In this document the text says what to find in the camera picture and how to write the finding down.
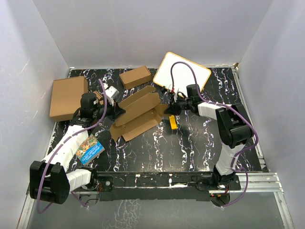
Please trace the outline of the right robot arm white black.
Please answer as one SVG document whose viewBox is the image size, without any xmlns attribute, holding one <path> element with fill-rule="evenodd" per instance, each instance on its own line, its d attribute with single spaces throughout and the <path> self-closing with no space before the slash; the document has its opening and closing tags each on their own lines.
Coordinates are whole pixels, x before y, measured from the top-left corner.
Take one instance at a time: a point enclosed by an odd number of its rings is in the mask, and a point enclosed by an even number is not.
<svg viewBox="0 0 305 229">
<path fill-rule="evenodd" d="M 186 87 L 187 95 L 168 90 L 169 105 L 164 113 L 180 115 L 183 110 L 190 110 L 194 114 L 208 117 L 217 121 L 218 131 L 222 142 L 219 159 L 214 166 L 213 185 L 217 189 L 224 189 L 229 185 L 230 177 L 235 173 L 235 166 L 240 152 L 254 133 L 249 127 L 249 118 L 241 103 L 233 105 L 219 105 L 214 102 L 204 102 L 197 92 L 195 84 Z"/>
</svg>

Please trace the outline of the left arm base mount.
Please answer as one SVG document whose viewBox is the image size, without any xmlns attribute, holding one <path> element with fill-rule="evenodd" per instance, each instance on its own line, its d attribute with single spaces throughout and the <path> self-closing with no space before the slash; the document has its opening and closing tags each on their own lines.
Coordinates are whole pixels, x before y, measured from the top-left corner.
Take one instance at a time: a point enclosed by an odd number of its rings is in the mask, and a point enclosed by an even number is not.
<svg viewBox="0 0 305 229">
<path fill-rule="evenodd" d="M 93 182 L 82 185 L 74 190 L 74 192 L 110 192 L 113 190 L 113 178 L 106 177 L 97 177 L 93 179 Z"/>
</svg>

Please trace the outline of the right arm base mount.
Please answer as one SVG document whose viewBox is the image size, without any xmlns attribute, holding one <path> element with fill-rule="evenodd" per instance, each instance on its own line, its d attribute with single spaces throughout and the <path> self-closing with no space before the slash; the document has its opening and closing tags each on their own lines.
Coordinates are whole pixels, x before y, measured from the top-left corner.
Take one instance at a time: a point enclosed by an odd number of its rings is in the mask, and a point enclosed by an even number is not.
<svg viewBox="0 0 305 229">
<path fill-rule="evenodd" d="M 220 175 L 216 166 L 212 173 L 203 173 L 192 176 L 192 181 L 195 182 L 195 187 L 200 191 L 206 190 L 241 190 L 239 178 L 235 172 L 228 175 Z"/>
</svg>

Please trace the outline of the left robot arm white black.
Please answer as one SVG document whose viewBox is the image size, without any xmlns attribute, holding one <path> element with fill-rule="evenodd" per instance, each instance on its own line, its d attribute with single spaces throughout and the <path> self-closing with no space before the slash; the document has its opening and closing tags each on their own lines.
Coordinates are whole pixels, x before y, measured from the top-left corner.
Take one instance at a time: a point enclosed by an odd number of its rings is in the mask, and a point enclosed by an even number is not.
<svg viewBox="0 0 305 229">
<path fill-rule="evenodd" d="M 91 131 L 105 117 L 114 121 L 125 113 L 116 101 L 118 94 L 110 87 L 102 98 L 95 93 L 81 96 L 81 105 L 73 114 L 64 137 L 42 161 L 34 161 L 30 166 L 31 198 L 62 204 L 77 188 L 96 189 L 99 183 L 96 171 L 87 164 L 104 148 Z"/>
</svg>

